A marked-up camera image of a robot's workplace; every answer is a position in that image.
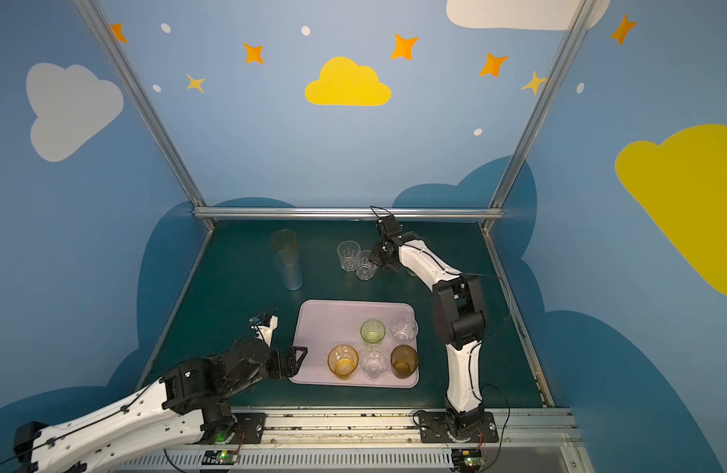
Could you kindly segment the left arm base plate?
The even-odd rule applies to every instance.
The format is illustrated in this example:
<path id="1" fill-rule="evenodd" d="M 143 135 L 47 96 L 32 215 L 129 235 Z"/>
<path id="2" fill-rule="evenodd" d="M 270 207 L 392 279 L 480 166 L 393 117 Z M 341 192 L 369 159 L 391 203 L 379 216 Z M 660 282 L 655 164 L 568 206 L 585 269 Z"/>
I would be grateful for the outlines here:
<path id="1" fill-rule="evenodd" d="M 233 412 L 233 425 L 217 434 L 215 445 L 258 445 L 267 415 L 263 412 Z"/>

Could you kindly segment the lilac plastic tray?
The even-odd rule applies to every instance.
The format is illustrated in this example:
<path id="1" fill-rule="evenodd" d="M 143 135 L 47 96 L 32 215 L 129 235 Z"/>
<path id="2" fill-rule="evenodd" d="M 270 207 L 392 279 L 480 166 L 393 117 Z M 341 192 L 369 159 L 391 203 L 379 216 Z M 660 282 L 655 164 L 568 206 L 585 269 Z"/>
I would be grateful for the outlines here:
<path id="1" fill-rule="evenodd" d="M 361 335 L 362 325 L 376 319 L 386 328 L 392 321 L 401 317 L 408 321 L 416 320 L 414 309 L 403 303 L 376 303 L 352 301 L 309 300 L 300 307 L 294 344 L 308 349 L 298 373 L 291 378 L 294 384 L 355 386 L 371 388 L 410 389 L 420 380 L 418 372 L 408 378 L 397 378 L 391 364 L 390 354 L 399 345 L 417 347 L 415 339 L 403 341 L 389 332 L 377 344 L 384 356 L 385 371 L 373 378 L 357 367 L 345 380 L 338 378 L 328 366 L 328 355 L 338 345 L 349 345 L 361 356 L 367 350 L 367 342 Z"/>

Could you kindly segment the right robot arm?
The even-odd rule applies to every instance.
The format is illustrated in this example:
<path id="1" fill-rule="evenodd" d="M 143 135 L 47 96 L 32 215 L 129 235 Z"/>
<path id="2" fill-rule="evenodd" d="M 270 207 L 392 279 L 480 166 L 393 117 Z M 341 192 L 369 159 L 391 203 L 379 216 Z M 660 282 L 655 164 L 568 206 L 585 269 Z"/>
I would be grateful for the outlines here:
<path id="1" fill-rule="evenodd" d="M 392 214 L 377 217 L 380 242 L 371 251 L 376 266 L 405 267 L 432 292 L 432 324 L 447 354 L 446 429 L 466 441 L 484 423 L 479 356 L 489 324 L 480 277 L 450 266 Z"/>

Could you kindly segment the short orange glass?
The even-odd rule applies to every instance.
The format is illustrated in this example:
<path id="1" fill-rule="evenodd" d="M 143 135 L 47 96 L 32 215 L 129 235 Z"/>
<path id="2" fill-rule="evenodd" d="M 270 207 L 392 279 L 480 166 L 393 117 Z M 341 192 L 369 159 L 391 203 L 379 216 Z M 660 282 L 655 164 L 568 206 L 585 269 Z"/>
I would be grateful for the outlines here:
<path id="1" fill-rule="evenodd" d="M 328 369 L 339 380 L 347 380 L 359 366 L 358 351 L 350 345 L 335 346 L 327 357 Z"/>

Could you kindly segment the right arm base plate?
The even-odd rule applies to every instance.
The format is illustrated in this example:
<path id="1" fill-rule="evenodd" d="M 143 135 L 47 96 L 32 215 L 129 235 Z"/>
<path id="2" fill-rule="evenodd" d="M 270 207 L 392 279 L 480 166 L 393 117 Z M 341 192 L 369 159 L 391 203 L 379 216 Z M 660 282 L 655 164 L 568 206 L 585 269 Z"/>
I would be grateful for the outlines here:
<path id="1" fill-rule="evenodd" d="M 412 416 L 421 443 L 498 443 L 500 432 L 491 413 L 487 413 L 485 420 L 467 431 L 456 436 L 450 433 L 446 412 L 418 410 Z"/>

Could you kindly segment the small green glass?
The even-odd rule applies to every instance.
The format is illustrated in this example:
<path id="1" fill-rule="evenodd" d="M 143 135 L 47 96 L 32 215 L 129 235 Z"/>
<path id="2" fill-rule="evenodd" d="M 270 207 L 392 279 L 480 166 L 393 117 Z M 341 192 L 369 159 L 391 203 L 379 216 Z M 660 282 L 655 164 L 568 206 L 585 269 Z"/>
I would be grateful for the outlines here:
<path id="1" fill-rule="evenodd" d="M 367 344 L 379 344 L 385 339 L 385 325 L 377 319 L 366 320 L 360 329 L 361 337 Z"/>

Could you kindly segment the dark amber dimpled glass front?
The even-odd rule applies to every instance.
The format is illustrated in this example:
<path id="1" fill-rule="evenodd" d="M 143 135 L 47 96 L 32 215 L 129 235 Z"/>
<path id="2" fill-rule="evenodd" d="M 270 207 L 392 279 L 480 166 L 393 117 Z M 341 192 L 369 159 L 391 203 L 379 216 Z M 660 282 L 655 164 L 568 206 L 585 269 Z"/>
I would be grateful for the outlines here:
<path id="1" fill-rule="evenodd" d="M 391 370 L 397 378 L 401 380 L 410 378 L 419 368 L 418 352 L 409 345 L 398 345 L 391 352 L 390 364 Z"/>

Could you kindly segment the clear faceted glass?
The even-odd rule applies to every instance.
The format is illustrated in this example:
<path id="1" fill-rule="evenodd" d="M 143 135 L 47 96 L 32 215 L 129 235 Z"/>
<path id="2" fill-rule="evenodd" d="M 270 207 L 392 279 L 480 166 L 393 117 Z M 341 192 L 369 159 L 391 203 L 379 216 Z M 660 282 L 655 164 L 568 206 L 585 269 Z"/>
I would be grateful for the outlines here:
<path id="1" fill-rule="evenodd" d="M 360 367 L 368 380 L 378 380 L 389 370 L 389 354 L 380 345 L 369 345 L 361 356 Z"/>
<path id="2" fill-rule="evenodd" d="M 389 325 L 391 335 L 400 341 L 414 340 L 419 333 L 419 325 L 414 317 L 399 315 L 394 317 Z"/>

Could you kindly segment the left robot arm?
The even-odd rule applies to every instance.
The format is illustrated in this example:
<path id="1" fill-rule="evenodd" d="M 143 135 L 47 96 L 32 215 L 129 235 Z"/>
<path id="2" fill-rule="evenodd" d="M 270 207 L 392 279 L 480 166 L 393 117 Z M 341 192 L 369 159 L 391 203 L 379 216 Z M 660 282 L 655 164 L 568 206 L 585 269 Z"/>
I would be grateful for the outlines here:
<path id="1" fill-rule="evenodd" d="M 261 338 L 227 352 L 185 360 L 141 390 L 83 417 L 18 428 L 13 451 L 22 472 L 93 472 L 184 443 L 219 443 L 235 431 L 229 400 L 262 382 L 292 378 L 308 349 L 271 347 Z"/>

